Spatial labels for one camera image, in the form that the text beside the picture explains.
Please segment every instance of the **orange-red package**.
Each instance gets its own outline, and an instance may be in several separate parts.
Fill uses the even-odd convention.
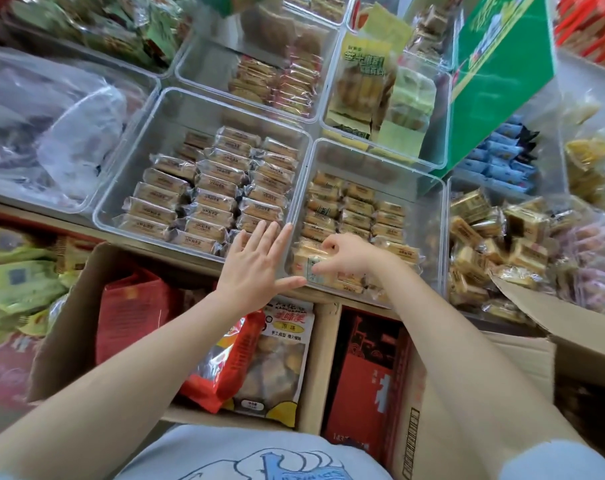
[[[262,310],[238,320],[196,366],[180,394],[216,414],[242,387],[264,326]]]
[[[146,269],[103,290],[96,334],[96,364],[105,362],[181,313],[182,293]]]

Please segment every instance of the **person's right hand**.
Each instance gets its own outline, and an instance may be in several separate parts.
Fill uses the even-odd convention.
[[[386,253],[351,233],[330,235],[323,241],[323,249],[333,249],[335,254],[314,264],[314,274],[346,273],[362,276],[371,273],[376,260],[384,258]]]

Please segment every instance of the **person's left arm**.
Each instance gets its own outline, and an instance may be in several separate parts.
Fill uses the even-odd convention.
[[[93,369],[0,434],[0,473],[20,480],[100,479],[162,417],[189,373],[242,316],[305,285],[275,279],[291,225],[261,221],[236,237],[215,292]]]

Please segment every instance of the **green sign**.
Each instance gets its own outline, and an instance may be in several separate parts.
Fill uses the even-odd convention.
[[[443,177],[554,77],[545,0],[482,0],[459,34]]]

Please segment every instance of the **finger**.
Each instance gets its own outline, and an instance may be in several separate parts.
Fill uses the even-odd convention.
[[[302,276],[289,276],[288,278],[280,278],[275,281],[275,293],[285,293],[287,291],[301,288],[307,284],[307,280]]]
[[[268,228],[266,228],[265,233],[263,234],[262,239],[260,239],[260,244],[258,245],[258,252],[266,255],[271,249],[271,245],[274,244],[275,236],[280,231],[280,226],[277,222],[272,222]]]
[[[332,234],[323,241],[323,249],[330,249],[334,246],[338,246],[340,241],[340,234]]]
[[[342,263],[341,260],[337,257],[325,259],[323,261],[317,262],[312,266],[312,273],[314,274],[330,274],[330,273],[338,273],[340,271]]]
[[[231,247],[229,247],[229,254],[237,254],[241,252],[242,243],[245,242],[246,237],[247,232],[245,230],[241,230],[231,243]]]
[[[287,242],[289,242],[289,237],[293,232],[293,224],[286,224],[278,237],[275,238],[274,244],[271,245],[271,249],[269,250],[269,254],[267,255],[273,262],[279,262],[282,257],[282,253],[284,253],[284,249],[287,246]]]
[[[265,233],[266,224],[266,221],[260,221],[258,223],[254,232],[251,233],[251,237],[249,238],[247,246],[245,246],[246,250],[255,251],[258,248],[258,245],[260,244],[260,239],[262,239],[262,235]]]

